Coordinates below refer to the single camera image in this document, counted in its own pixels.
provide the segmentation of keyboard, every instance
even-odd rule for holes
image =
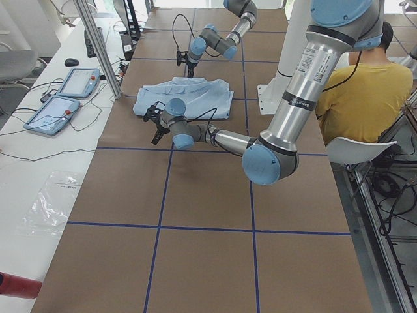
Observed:
[[[104,41],[102,28],[97,27],[97,29]],[[85,41],[85,47],[87,49],[87,57],[96,57],[97,54],[94,52],[93,43],[91,42],[86,30],[84,30],[84,41]]]

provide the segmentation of blue joint cap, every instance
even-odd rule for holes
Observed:
[[[373,0],[311,0],[311,17],[323,27],[340,27],[361,17]]]
[[[381,38],[382,38],[382,35],[379,35],[373,38],[358,41],[354,45],[353,50],[364,50],[364,49],[375,48],[379,46],[379,44],[381,43]]]
[[[204,28],[212,29],[213,31],[217,33],[217,28],[213,24],[207,24],[206,26],[204,26]]]
[[[185,109],[184,101],[178,98],[172,98],[165,107],[165,111],[174,116],[184,115]]]
[[[252,145],[242,157],[246,176],[258,185],[271,185],[281,175],[281,166],[276,155],[264,145]]]
[[[202,55],[206,48],[206,40],[202,39],[201,37],[197,37],[191,43],[190,51],[195,55]]]
[[[187,134],[175,135],[172,141],[177,149],[189,149],[194,145],[194,139]]]
[[[225,53],[223,53],[224,57],[228,60],[232,60],[232,58],[235,56],[235,54],[237,53],[237,47],[233,46],[228,48]]]

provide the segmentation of metal pole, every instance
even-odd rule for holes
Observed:
[[[150,3],[149,0],[145,0],[145,6],[146,6],[146,13],[149,14],[149,12],[152,10],[152,7],[153,7],[153,1]]]
[[[91,40],[91,43],[94,47],[94,52],[97,54],[98,62],[103,69],[104,75],[106,76],[106,80],[109,83],[111,91],[115,96],[115,99],[119,99],[121,97],[121,89],[119,83],[116,80],[115,73],[113,68],[111,67],[111,63],[109,57],[106,52],[106,45],[104,44],[103,38],[100,36],[98,32],[97,26],[94,22],[94,18],[91,15],[89,10],[89,6],[86,0],[74,0],[74,4],[77,8],[79,16],[84,23],[85,30]]]

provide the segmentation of label sticker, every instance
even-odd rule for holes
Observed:
[[[295,70],[308,80],[324,85],[332,73],[336,59],[333,53],[306,48]]]

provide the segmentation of cloth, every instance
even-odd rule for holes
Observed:
[[[331,75],[331,87],[349,77],[354,65],[340,68]],[[412,72],[390,63],[372,66],[359,63],[353,76],[342,85],[322,93],[315,113],[324,143],[338,136],[375,143],[389,128],[412,90]]]
[[[169,82],[143,86],[137,94],[133,111],[143,116],[156,101],[167,104],[172,98],[179,98],[185,102],[185,117],[189,119],[212,108],[217,108],[214,119],[228,119],[232,97],[233,92],[224,80],[208,82],[204,78],[174,77]],[[202,116],[202,119],[210,119],[212,114],[213,111]]]

